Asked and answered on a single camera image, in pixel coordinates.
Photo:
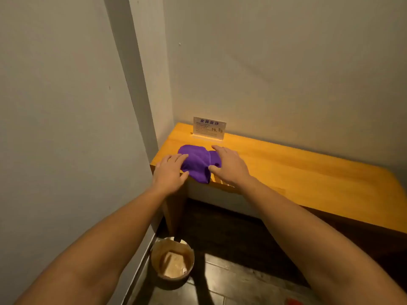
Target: right arm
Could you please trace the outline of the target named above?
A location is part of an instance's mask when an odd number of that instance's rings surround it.
[[[259,210],[284,252],[327,304],[407,304],[389,275],[353,242],[304,208],[249,175],[236,151],[213,146],[222,168],[212,173],[240,189]]]

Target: red object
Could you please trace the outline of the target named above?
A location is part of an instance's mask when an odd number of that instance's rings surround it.
[[[286,305],[304,305],[300,301],[294,300],[293,298],[288,298],[285,303]]]

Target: left arm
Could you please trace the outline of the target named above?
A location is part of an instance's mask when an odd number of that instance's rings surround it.
[[[155,212],[188,177],[188,172],[180,176],[186,157],[166,156],[157,164],[149,189],[86,231],[40,274],[15,304],[106,304]]]

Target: wooden table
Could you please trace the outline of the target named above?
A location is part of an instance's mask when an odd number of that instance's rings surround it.
[[[176,154],[185,144],[236,150],[251,175],[306,208],[407,233],[406,195],[384,168],[227,133],[223,141],[200,138],[192,135],[192,125],[178,123],[150,163],[152,171],[163,156]],[[237,192],[213,175],[209,186]],[[172,233],[185,196],[180,193],[164,205]]]

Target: hand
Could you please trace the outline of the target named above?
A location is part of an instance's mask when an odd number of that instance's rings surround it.
[[[239,187],[250,177],[246,163],[236,151],[220,146],[212,146],[212,148],[216,150],[222,161],[222,168],[213,165],[208,167],[214,175],[235,187]]]
[[[181,165],[188,154],[165,156],[156,166],[153,174],[153,188],[165,196],[175,193],[188,178],[189,171],[180,176]]]

